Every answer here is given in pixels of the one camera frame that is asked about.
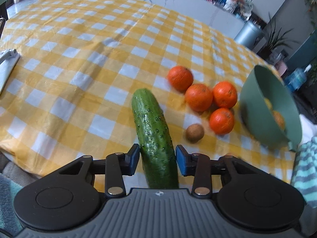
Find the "tangerine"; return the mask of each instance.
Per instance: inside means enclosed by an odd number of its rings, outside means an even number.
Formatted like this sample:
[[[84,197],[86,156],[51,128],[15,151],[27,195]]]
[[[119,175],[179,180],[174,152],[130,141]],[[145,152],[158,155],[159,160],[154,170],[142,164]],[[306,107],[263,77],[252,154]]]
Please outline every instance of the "tangerine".
[[[168,82],[179,92],[185,92],[193,84],[194,76],[189,69],[175,66],[168,72]]]
[[[185,101],[193,111],[203,112],[212,104],[212,92],[204,84],[194,84],[187,89]]]
[[[227,108],[219,108],[214,111],[209,119],[209,126],[217,135],[225,135],[233,130],[235,117]]]
[[[212,94],[218,107],[232,108],[237,103],[237,90],[230,82],[219,82]]]

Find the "gray ribbed plate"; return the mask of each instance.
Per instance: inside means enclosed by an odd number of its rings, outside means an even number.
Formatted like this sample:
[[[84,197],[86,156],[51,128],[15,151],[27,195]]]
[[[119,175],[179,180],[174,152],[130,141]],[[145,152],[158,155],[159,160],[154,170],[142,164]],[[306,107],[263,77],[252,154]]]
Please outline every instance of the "gray ribbed plate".
[[[18,238],[300,238],[289,229],[255,234],[224,220],[209,200],[192,197],[187,189],[133,189],[109,200],[100,214],[79,228],[60,233],[24,229]]]

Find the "water bottle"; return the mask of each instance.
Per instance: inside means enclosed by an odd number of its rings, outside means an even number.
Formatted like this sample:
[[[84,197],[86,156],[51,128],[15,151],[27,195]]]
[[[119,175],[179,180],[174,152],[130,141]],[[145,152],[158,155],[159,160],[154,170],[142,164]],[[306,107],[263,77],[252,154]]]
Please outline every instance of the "water bottle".
[[[297,68],[289,76],[285,78],[285,84],[287,88],[294,92],[298,90],[307,81],[307,72],[310,70],[312,65],[308,65],[305,70],[302,68]]]

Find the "yellow and white checkered tablecloth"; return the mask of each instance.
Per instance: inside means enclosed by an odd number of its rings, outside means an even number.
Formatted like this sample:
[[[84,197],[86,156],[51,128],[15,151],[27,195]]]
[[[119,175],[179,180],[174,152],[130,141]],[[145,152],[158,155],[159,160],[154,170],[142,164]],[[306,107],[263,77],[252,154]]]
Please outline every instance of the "yellow and white checkered tablecloth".
[[[148,88],[164,110],[174,146],[211,159],[227,153],[289,182],[294,155],[268,151],[234,110],[234,130],[215,136],[210,112],[197,114],[165,77],[175,65],[190,68],[195,82],[213,87],[229,80],[241,87],[264,62],[232,39],[175,11],[138,0],[41,0],[10,19],[0,49],[21,58],[0,96],[1,148],[17,165],[46,175],[85,154],[103,159],[137,141],[131,97]],[[205,137],[189,144],[184,129],[200,122]],[[103,190],[102,176],[95,186]],[[193,179],[180,177],[181,187]],[[141,161],[129,187],[146,186]],[[214,179],[220,188],[220,180]]]

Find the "black disc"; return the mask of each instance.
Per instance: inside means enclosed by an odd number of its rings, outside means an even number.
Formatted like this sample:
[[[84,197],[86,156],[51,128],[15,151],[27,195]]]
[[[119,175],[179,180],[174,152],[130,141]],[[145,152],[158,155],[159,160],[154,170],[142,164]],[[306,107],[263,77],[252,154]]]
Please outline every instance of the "black disc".
[[[41,182],[44,178],[23,188],[15,197],[15,213],[23,226],[66,230],[88,221],[100,208],[99,193],[84,180],[60,175],[48,184]]]
[[[272,176],[257,174],[233,179],[219,191],[217,204],[230,221],[258,231],[286,229],[304,209],[297,189]]]

